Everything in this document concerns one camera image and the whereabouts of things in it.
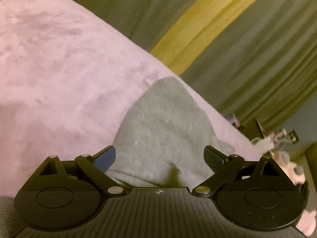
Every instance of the pink surface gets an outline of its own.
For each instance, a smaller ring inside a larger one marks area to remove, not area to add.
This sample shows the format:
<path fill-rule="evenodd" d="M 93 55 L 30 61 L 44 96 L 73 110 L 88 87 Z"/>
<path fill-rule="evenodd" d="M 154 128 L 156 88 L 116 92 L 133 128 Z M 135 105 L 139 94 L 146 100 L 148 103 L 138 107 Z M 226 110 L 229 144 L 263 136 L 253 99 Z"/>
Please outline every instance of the pink surface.
<path fill-rule="evenodd" d="M 1 0 L 0 195 L 15 196 L 49 155 L 73 160 L 112 144 L 133 103 L 168 76 L 178 78 L 72 0 Z M 260 158 L 181 82 L 219 139 L 246 160 Z"/>

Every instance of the yellow stripe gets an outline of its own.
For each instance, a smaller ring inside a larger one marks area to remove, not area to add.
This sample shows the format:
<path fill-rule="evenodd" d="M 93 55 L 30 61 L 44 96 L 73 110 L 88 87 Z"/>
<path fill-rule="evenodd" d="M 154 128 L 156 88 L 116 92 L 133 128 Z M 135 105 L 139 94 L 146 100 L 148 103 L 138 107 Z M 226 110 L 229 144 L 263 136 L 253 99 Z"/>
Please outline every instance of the yellow stripe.
<path fill-rule="evenodd" d="M 151 51 L 177 75 L 256 0 L 198 0 Z"/>

